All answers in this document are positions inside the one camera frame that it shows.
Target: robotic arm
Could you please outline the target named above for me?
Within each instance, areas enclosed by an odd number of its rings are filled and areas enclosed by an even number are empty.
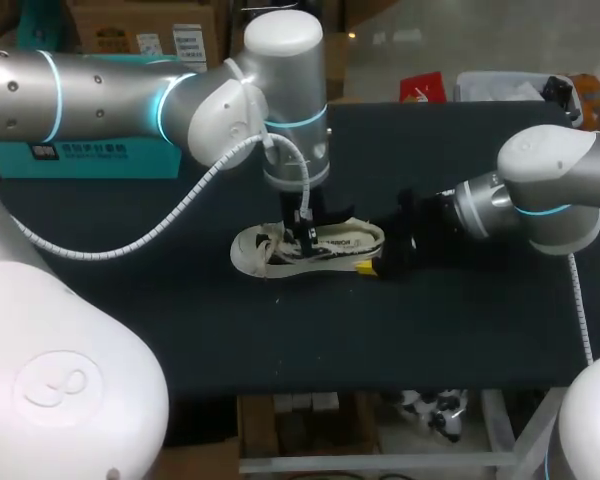
[[[156,137],[211,166],[265,133],[266,124],[298,146],[317,186],[329,170],[320,23],[298,11],[263,15],[247,28],[245,45],[200,75],[176,62],[0,51],[0,141]],[[301,191],[295,162],[276,160],[265,165],[265,177],[278,189]]]
[[[0,51],[0,141],[163,138],[212,172],[228,152],[225,168],[246,159],[255,137],[266,180],[304,198],[329,172],[320,23],[266,14],[245,45],[199,75],[173,62]],[[140,480],[167,417],[150,349],[58,280],[0,204],[0,480]]]
[[[461,183],[452,198],[476,239],[521,227],[543,253],[582,250],[600,232],[600,133],[524,130],[500,150],[497,172]]]
[[[458,185],[453,204],[474,238],[518,227],[543,253],[575,253],[600,232],[600,133],[524,130],[500,150],[498,171]],[[543,469],[546,480],[600,480],[600,360],[567,391]]]

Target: white sneaker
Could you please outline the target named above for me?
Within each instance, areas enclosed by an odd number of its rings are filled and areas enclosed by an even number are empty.
[[[355,218],[317,227],[316,232],[316,254],[307,258],[284,224],[248,228],[233,240],[231,262],[242,273],[259,278],[285,278],[317,271],[354,272],[358,263],[376,257],[384,244],[380,228]]]

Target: yellow tag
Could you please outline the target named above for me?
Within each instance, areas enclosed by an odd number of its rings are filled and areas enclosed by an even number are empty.
[[[356,270],[360,275],[370,275],[372,277],[378,276],[373,269],[373,260],[365,260],[364,262],[358,263],[356,265]]]

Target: black fabric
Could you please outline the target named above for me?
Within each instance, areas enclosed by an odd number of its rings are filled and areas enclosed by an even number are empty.
[[[329,115],[327,208],[355,204],[362,219],[394,211],[405,187],[431,195],[494,169],[521,129],[567,124],[541,103],[343,105]],[[202,173],[185,162],[173,181],[10,180],[0,198],[48,240],[98,251],[145,233]],[[264,281],[235,271],[234,236],[279,219],[278,195],[252,158],[141,252],[104,263],[45,258],[153,349],[172,398],[548,387],[585,366],[565,258],[512,238],[490,271],[426,270],[395,283],[335,273]],[[581,258],[597,352],[600,240]]]

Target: white spiral cable wrap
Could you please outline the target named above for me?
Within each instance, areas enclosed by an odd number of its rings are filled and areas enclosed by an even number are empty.
[[[587,327],[587,316],[584,313],[584,303],[582,301],[582,290],[580,289],[580,277],[578,275],[578,266],[576,265],[576,257],[573,253],[569,254],[569,270],[571,271],[573,295],[576,301],[576,312],[578,314],[578,322],[580,323],[580,334],[582,335],[584,355],[587,358],[587,364],[593,365],[593,352],[591,351],[591,342],[589,341],[589,328]]]
[[[286,137],[277,134],[270,134],[271,139],[273,139],[274,143],[281,144],[287,147],[293,156],[293,158],[298,162],[298,167],[302,172],[302,202],[300,205],[300,216],[302,218],[308,217],[309,212],[309,195],[310,195],[310,183],[309,183],[309,168],[307,167],[307,161],[304,156],[296,147],[296,145]],[[59,247],[58,245],[54,245],[53,243],[41,238],[36,235],[34,232],[29,230],[26,226],[22,224],[17,218],[13,218],[18,227],[24,235],[33,243],[35,246],[46,250],[47,252],[53,253],[59,257],[68,258],[70,260],[79,260],[86,262],[97,262],[102,260],[111,260],[113,258],[122,257],[123,255],[127,255],[131,252],[135,252],[136,250],[144,247],[149,242],[151,242],[154,238],[156,238],[160,233],[162,233],[173,221],[178,218],[178,216],[189,206],[189,204],[198,196],[198,194],[202,191],[204,187],[208,185],[208,183],[217,175],[217,173],[224,167],[224,165],[231,160],[238,152],[241,150],[253,145],[254,143],[258,143],[262,141],[261,135],[254,135],[253,137],[249,137],[243,142],[240,142],[234,148],[232,148],[229,152],[227,152],[220,160],[218,160],[208,171],[204,174],[204,176],[196,183],[196,185],[189,191],[189,193],[182,199],[182,201],[176,205],[176,207],[169,213],[164,220],[162,220],[155,228],[151,229],[147,234],[139,238],[138,240],[129,243],[121,248],[116,248],[114,250],[109,250],[106,252],[78,252],[75,250],[68,250],[66,248]]]

